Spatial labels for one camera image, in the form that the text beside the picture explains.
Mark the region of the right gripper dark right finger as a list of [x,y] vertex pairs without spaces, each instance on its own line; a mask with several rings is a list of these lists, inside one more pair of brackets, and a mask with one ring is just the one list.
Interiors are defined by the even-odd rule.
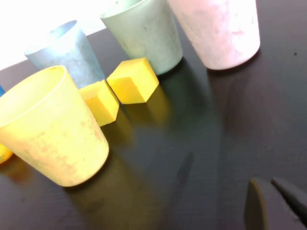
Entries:
[[283,178],[273,177],[271,183],[298,216],[307,215],[307,193],[305,191]]

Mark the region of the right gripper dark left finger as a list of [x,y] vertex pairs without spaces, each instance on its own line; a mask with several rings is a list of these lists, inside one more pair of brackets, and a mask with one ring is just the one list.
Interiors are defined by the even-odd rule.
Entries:
[[305,230],[307,216],[298,216],[271,181],[248,183],[244,223],[247,230]]

